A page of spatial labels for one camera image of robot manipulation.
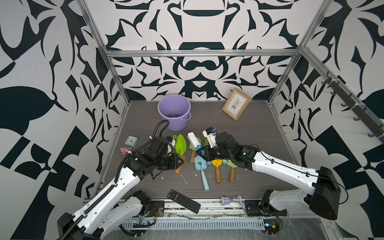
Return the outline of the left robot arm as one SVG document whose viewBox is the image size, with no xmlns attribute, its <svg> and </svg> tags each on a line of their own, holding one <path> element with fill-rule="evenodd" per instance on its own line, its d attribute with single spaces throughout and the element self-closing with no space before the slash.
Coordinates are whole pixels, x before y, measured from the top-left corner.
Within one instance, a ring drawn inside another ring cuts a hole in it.
<svg viewBox="0 0 384 240">
<path fill-rule="evenodd" d="M 59 218 L 60 240 L 103 240 L 127 220 L 150 213 L 151 198 L 142 191 L 134 192 L 122 204 L 119 201 L 145 176 L 154 179 L 155 169 L 175 170 L 183 164 L 175 150 L 176 140 L 164 137 L 159 128 L 169 123 L 160 121 L 150 140 L 123 158 L 115 177 L 91 201 L 75 213 L 65 213 Z"/>
</svg>

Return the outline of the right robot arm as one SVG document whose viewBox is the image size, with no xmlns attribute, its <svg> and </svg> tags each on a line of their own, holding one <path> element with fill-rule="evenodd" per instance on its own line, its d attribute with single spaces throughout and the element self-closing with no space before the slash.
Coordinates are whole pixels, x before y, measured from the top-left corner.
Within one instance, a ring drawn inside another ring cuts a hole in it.
<svg viewBox="0 0 384 240">
<path fill-rule="evenodd" d="M 328 219 L 338 218 L 341 193 L 345 187 L 339 184 L 332 170 L 320 167 L 318 170 L 298 166 L 262 151 L 257 144 L 240 145 L 232 135 L 216 129 L 203 131 L 208 146 L 198 150 L 199 156 L 207 162 L 226 160 L 238 168 L 263 173 L 297 187 L 291 191 L 268 190 L 260 202 L 272 211 L 289 209 L 311 210 Z"/>
</svg>

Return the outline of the white blue cleaning brush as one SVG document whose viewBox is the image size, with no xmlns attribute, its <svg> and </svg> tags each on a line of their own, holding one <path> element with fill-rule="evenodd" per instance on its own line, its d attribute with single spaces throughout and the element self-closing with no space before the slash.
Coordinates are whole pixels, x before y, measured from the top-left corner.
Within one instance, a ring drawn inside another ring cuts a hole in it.
<svg viewBox="0 0 384 240">
<path fill-rule="evenodd" d="M 197 148 L 197 150 L 199 150 L 202 147 L 201 143 L 199 142 L 198 138 L 195 136 L 193 132 L 188 133 L 187 138 L 189 142 L 192 143 L 195 148 Z"/>
</svg>

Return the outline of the green pointed trowel front row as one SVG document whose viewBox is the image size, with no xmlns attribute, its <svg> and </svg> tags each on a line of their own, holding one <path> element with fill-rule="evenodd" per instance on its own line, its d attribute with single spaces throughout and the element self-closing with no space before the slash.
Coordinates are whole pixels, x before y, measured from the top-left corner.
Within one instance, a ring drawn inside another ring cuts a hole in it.
<svg viewBox="0 0 384 240">
<path fill-rule="evenodd" d="M 179 157 L 183 158 L 184 161 L 185 161 L 184 154 L 185 154 L 185 152 L 187 150 L 187 143 L 186 143 L 186 140 L 185 140 L 183 135 L 179 135 L 178 136 L 178 139 L 177 139 L 176 144 L 175 144 L 175 150 L 176 150 L 177 154 L 179 155 Z M 177 168 L 175 170 L 176 174 L 180 173 L 180 168 Z"/>
</svg>

